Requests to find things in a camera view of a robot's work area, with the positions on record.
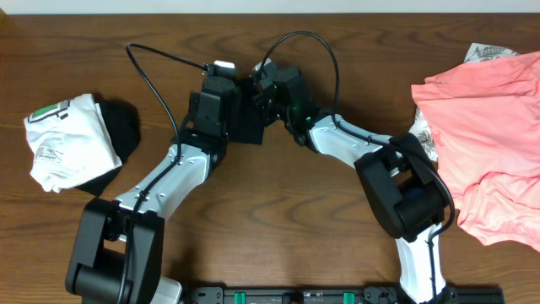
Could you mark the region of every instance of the pink t-shirt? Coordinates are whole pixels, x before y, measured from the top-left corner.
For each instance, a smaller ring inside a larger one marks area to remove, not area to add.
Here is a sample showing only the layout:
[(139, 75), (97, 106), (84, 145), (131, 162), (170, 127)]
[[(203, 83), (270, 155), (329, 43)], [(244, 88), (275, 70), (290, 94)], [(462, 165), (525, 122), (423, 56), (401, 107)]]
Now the pink t-shirt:
[(439, 173), (482, 244), (540, 251), (540, 52), (462, 64), (413, 85)]

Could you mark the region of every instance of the wood grain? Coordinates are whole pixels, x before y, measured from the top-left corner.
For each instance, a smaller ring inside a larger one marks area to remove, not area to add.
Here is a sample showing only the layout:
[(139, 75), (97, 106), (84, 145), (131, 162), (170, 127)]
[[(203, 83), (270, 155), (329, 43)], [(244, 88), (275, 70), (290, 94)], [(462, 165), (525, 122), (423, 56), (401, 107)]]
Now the wood grain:
[[(0, 302), (80, 301), (63, 281), (90, 196), (44, 193), (30, 178), (24, 117), (88, 92), (136, 106), (143, 140), (103, 195), (111, 199), (161, 161), (172, 137), (124, 52), (128, 41), (195, 62), (236, 62), (247, 73), (293, 30), (315, 31), (334, 49), (340, 112), (390, 134), (406, 132), (413, 120), (410, 85), (462, 62), (471, 42), (540, 49), (540, 16), (532, 14), (10, 16), (0, 29)], [(175, 115), (185, 115), (200, 73), (137, 56)], [(318, 102), (329, 105), (332, 63), (318, 42), (295, 38), (273, 59), (300, 66)], [(540, 299), (540, 255), (530, 247), (483, 247), (454, 226), (440, 250), (451, 283), (500, 285), (509, 303)], [(400, 269), (395, 242), (377, 225), (354, 171), (298, 147), (276, 123), (263, 146), (230, 144), (221, 166), (172, 216), (163, 273), (187, 283), (363, 285), (396, 282)]]

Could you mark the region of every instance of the cable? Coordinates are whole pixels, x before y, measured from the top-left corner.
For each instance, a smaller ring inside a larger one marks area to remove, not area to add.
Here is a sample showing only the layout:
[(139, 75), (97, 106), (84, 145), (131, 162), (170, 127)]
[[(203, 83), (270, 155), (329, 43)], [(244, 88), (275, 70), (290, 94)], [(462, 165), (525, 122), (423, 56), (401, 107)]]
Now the cable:
[(141, 204), (143, 203), (144, 199), (146, 199), (147, 195), (149, 194), (150, 189), (152, 189), (152, 187), (161, 179), (161, 177), (165, 176), (165, 174), (167, 174), (167, 172), (169, 172), (170, 169), (172, 169), (174, 166), (176, 166), (177, 163), (180, 162), (180, 158), (181, 158), (181, 142), (182, 142), (182, 140), (181, 140), (181, 131), (186, 128), (187, 123), (190, 121), (190, 119), (192, 119), (192, 113), (188, 113), (184, 117), (184, 119), (182, 121), (182, 124), (180, 126), (180, 129), (178, 129), (178, 127), (176, 126), (176, 120), (173, 117), (172, 113), (170, 112), (169, 107), (167, 106), (167, 104), (165, 103), (165, 101), (163, 100), (161, 95), (159, 94), (158, 90), (152, 85), (152, 83), (150, 82), (150, 79), (148, 78), (148, 76), (146, 76), (144, 71), (138, 65), (137, 60), (135, 59), (135, 57), (132, 54), (131, 47), (136, 47), (136, 48), (140, 48), (140, 49), (143, 49), (143, 50), (146, 50), (146, 51), (154, 52), (156, 54), (160, 54), (161, 56), (165, 56), (165, 57), (168, 57), (170, 59), (173, 59), (173, 60), (175, 60), (177, 62), (182, 62), (182, 63), (185, 63), (185, 64), (190, 65), (192, 67), (200, 68), (203, 71), (207, 71), (207, 69), (202, 65), (196, 64), (194, 62), (187, 61), (185, 59), (181, 59), (179, 57), (176, 57), (176, 56), (173, 56), (173, 55), (170, 55), (170, 54), (167, 54), (165, 52), (162, 52), (160, 50), (156, 50), (156, 49), (154, 49), (152, 47), (149, 47), (149, 46), (143, 46), (143, 45), (139, 45), (139, 44), (136, 44), (136, 43), (129, 43), (126, 46), (127, 55), (131, 59), (131, 61), (133, 63), (133, 66), (135, 66), (137, 71), (141, 74), (141, 77), (144, 79), (144, 81), (146, 81), (146, 84), (154, 92), (155, 96), (158, 98), (159, 102), (161, 103), (161, 105), (165, 109), (165, 112), (167, 112), (167, 115), (169, 116), (169, 119), (170, 119), (170, 123), (172, 124), (172, 127), (175, 129), (175, 138), (176, 138), (177, 146), (176, 146), (176, 156), (175, 156), (174, 160), (171, 161), (171, 163), (168, 166), (166, 166), (164, 168), (164, 170), (162, 170), (162, 172), (160, 172), (160, 174), (158, 174), (158, 176), (156, 176), (144, 188), (144, 190), (142, 190), (139, 193), (137, 201), (135, 202), (135, 205), (133, 206), (132, 218), (131, 218), (129, 226), (127, 228), (126, 250), (125, 250), (126, 257), (124, 258), (124, 267), (123, 267), (123, 270), (122, 270), (122, 273), (121, 273), (120, 289), (118, 291), (118, 297), (117, 297), (117, 300), (116, 300), (117, 304), (122, 304), (124, 291), (126, 289), (127, 272), (129, 270), (129, 259), (130, 259), (131, 254), (132, 254), (133, 228), (135, 227), (135, 220), (136, 220), (136, 217), (138, 215), (138, 210), (139, 210)]
[(427, 161), (422, 155), (420, 155), (420, 154), (418, 154), (415, 151), (412, 151), (410, 149), (405, 149), (403, 147), (397, 146), (395, 144), (386, 143), (386, 142), (382, 142), (380, 140), (373, 139), (372, 136), (363, 136), (363, 135), (358, 134), (358, 133), (356, 133), (354, 131), (348, 130), (347, 128), (345, 128), (344, 126), (341, 125), (341, 122), (339, 122), (336, 119), (336, 115), (338, 113), (338, 97), (339, 97), (338, 60), (336, 59), (336, 56), (334, 55), (334, 52), (332, 51), (332, 48), (330, 47), (330, 45), (328, 45), (328, 43), (326, 41), (324, 41), (324, 39), (322, 39), (319, 35), (317, 35), (315, 33), (312, 33), (312, 32), (309, 32), (309, 31), (303, 31), (302, 30), (302, 31), (295, 31), (295, 32), (289, 33), (289, 34), (281, 37), (278, 41), (276, 41), (273, 44), (272, 47), (270, 47), (270, 49), (268, 50), (268, 52), (266, 53), (266, 55), (262, 59), (261, 68), (259, 69), (259, 72), (257, 73), (256, 76), (258, 78), (260, 78), (260, 76), (262, 74), (262, 70), (264, 69), (264, 64), (268, 60), (268, 58), (270, 57), (270, 54), (273, 52), (273, 50), (276, 47), (278, 47), (283, 41), (287, 40), (288, 38), (290, 38), (292, 36), (296, 36), (296, 35), (307, 35), (307, 36), (310, 36), (310, 37), (313, 37), (313, 38), (317, 39), (328, 50), (328, 53), (330, 54), (330, 57), (332, 58), (332, 62), (334, 64), (334, 72), (336, 74), (336, 76), (335, 76), (336, 77), (336, 86), (335, 86), (335, 89), (334, 89), (334, 100), (333, 100), (332, 115), (331, 115), (334, 125), (337, 128), (339, 128), (340, 130), (344, 131), (345, 133), (347, 133), (347, 134), (349, 134), (351, 136), (354, 136), (355, 138), (362, 139), (362, 140), (366, 141), (367, 143), (378, 144), (378, 145), (380, 145), (382, 147), (385, 147), (385, 148), (388, 148), (388, 149), (393, 149), (393, 150), (401, 153), (402, 155), (406, 155), (406, 156), (409, 156), (409, 157), (412, 156), (412, 157), (420, 160), (420, 162), (428, 169), (429, 174), (435, 179), (435, 182), (439, 185), (439, 188), (442, 191), (442, 195), (443, 195), (444, 200), (450, 206), (450, 216), (448, 218), (448, 221), (440, 229), (438, 229), (437, 231), (432, 232), (428, 236), (429, 264), (431, 266), (431, 281), (432, 281), (432, 289), (433, 289), (432, 290), (433, 291), (433, 301), (436, 302), (437, 290), (436, 290), (436, 284), (435, 284), (435, 257), (434, 257), (434, 254), (433, 254), (433, 246), (434, 246), (433, 239), (436, 236), (438, 236), (439, 234), (441, 234), (442, 232), (446, 231), (448, 228), (450, 228), (450, 226), (454, 222), (454, 218), (456, 216), (456, 207), (454, 205), (454, 200), (452, 199), (452, 196), (450, 194), (450, 191), (448, 190), (448, 187), (444, 184), (442, 179), (440, 179), (439, 174), (437, 174), (437, 172), (434, 170), (432, 164), (429, 161)]

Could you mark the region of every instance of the green terminal block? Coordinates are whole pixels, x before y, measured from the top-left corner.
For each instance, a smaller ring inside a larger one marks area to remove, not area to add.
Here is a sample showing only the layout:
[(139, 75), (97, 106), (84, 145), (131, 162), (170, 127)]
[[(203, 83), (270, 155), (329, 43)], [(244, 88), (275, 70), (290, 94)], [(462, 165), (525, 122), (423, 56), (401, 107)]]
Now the green terminal block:
[(345, 292), (343, 294), (343, 304), (354, 304), (354, 293)]
[(246, 304), (246, 293), (236, 292), (235, 293), (235, 304)]

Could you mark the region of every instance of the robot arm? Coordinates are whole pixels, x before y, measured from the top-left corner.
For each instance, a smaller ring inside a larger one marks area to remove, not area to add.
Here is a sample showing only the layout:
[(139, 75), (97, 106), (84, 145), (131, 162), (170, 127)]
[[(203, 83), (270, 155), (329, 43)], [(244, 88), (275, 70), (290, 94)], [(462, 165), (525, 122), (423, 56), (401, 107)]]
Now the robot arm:
[[(316, 153), (333, 156), (356, 169), (375, 217), (396, 239), (402, 265), (402, 290), (414, 303), (431, 300), (428, 237), (441, 227), (446, 205), (435, 181), (426, 174), (428, 168), (393, 149), (364, 141), (337, 128), (330, 114), (315, 107), (298, 68), (277, 69), (270, 61), (265, 64), (259, 86), (262, 91), (259, 102), (267, 109), (264, 115), (282, 119), (296, 143), (306, 145)], [(428, 159), (411, 134), (396, 139), (358, 128), (339, 115), (335, 116), (335, 121), (364, 138), (399, 144)], [(405, 171), (411, 171), (412, 177), (397, 185), (392, 178)], [(438, 236), (433, 243), (435, 289), (439, 295), (446, 282), (440, 272)]]
[[(113, 202), (94, 198), (84, 208), (67, 271), (68, 292), (99, 304), (116, 303), (126, 255), (105, 248), (104, 242), (125, 241), (132, 224), (132, 256), (122, 303), (178, 303), (181, 285), (160, 275), (165, 222), (224, 158), (240, 98), (234, 65), (208, 65), (201, 92), (190, 95), (188, 117), (193, 127), (180, 130), (179, 141), (173, 140), (166, 157), (134, 188)], [(172, 162), (175, 165), (166, 171)], [(135, 213), (139, 195), (149, 184), (153, 186)]]

